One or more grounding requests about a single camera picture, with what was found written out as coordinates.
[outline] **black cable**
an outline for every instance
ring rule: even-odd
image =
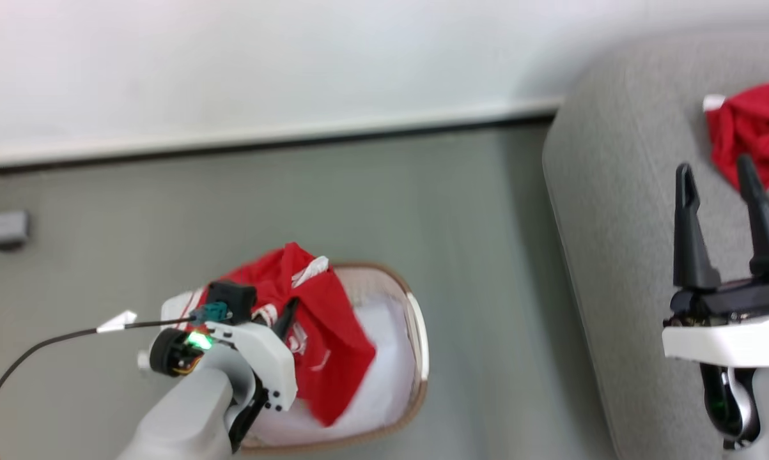
[[[179,319],[169,319],[167,321],[143,321],[142,323],[131,323],[127,324],[123,327],[123,329],[136,329],[138,327],[154,327],[154,326],[167,326],[169,324],[178,324],[178,323],[187,323],[188,321],[192,320],[194,318],[179,318]],[[4,375],[1,376],[0,379],[0,390],[1,387],[4,386],[6,383],[6,379],[10,378],[10,375],[18,369],[18,366],[21,365],[21,363],[24,363],[26,358],[29,358],[32,353],[36,352],[37,350],[41,349],[45,346],[50,346],[51,344],[56,344],[58,342],[67,341],[69,339],[74,339],[77,337],[84,337],[84,335],[92,335],[97,334],[97,328],[93,329],[84,329],[82,331],[77,332],[71,332],[68,334],[58,335],[57,337],[53,337],[51,339],[47,339],[45,341],[42,341],[39,344],[36,344],[36,346],[31,347],[28,349],[23,355],[21,355],[20,358],[16,359],[14,363],[10,366],[9,369],[4,372]]]

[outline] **gray floor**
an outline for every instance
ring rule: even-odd
[[[545,126],[0,177],[35,218],[0,254],[0,373],[26,347],[167,297],[287,241],[399,271],[423,306],[431,387],[407,430],[302,458],[614,456],[540,167]],[[4,458],[114,458],[169,387],[153,332],[42,350],[0,396]]]

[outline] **green led light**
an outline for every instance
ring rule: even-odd
[[[188,343],[197,347],[198,349],[211,349],[214,346],[214,342],[207,335],[200,334],[199,332],[191,332],[188,335]]]

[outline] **fabric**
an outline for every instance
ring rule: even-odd
[[[664,358],[670,315],[674,170],[694,168],[711,262],[749,275],[740,196],[711,164],[708,93],[769,81],[769,27],[680,34],[596,62],[557,113],[544,150],[548,191],[621,460],[715,460],[699,368]]]
[[[735,189],[740,189],[737,158],[748,153],[760,180],[769,188],[769,82],[724,100],[705,112],[713,149],[711,160]]]
[[[314,260],[299,245],[289,243],[222,279],[254,286],[253,312],[271,321],[282,314],[288,300],[299,297],[296,321],[288,335],[296,365],[297,398],[306,400],[313,416],[330,426],[350,404],[376,351],[356,321],[332,268],[298,283]],[[205,299],[203,293],[198,305],[204,305]]]
[[[267,445],[338,440],[396,423],[407,411],[416,360],[404,306],[385,294],[370,295],[355,315],[376,347],[376,357],[351,404],[329,427],[315,422],[299,400],[290,411],[262,411],[251,431]]]

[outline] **red cloth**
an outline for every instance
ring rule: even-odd
[[[356,321],[332,268],[299,287],[291,287],[294,275],[313,259],[296,243],[288,243],[284,249],[273,250],[222,279],[254,286],[253,311],[271,303],[276,307],[277,318],[288,300],[299,297],[296,321],[288,336],[299,386],[297,398],[305,399],[313,416],[330,426],[350,404],[376,351]],[[200,305],[205,303],[205,297],[200,299]]]
[[[721,108],[706,112],[714,150],[711,159],[740,189],[737,157],[750,154],[765,188],[769,187],[769,84],[729,97]]]

